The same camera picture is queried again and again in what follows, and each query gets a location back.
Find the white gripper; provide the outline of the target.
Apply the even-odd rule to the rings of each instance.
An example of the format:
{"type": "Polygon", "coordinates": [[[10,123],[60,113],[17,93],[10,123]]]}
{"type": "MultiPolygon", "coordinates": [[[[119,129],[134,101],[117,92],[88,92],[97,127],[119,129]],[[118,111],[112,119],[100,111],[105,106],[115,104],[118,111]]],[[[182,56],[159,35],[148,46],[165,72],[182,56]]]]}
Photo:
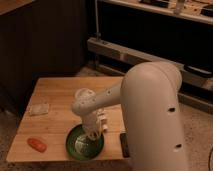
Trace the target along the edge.
{"type": "Polygon", "coordinates": [[[84,116],[83,130],[89,138],[99,138],[108,131],[106,114],[104,112],[93,112],[84,116]]]}

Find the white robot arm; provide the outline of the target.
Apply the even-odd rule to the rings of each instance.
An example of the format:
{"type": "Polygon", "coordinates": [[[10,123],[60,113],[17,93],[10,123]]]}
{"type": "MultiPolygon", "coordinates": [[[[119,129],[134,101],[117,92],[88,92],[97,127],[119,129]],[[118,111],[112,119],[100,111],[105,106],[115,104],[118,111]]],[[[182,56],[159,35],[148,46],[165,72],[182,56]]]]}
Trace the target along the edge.
{"type": "Polygon", "coordinates": [[[179,69],[169,62],[146,62],[131,68],[117,85],[72,105],[85,117],[119,104],[133,171],[189,171],[178,91],[179,69]]]}

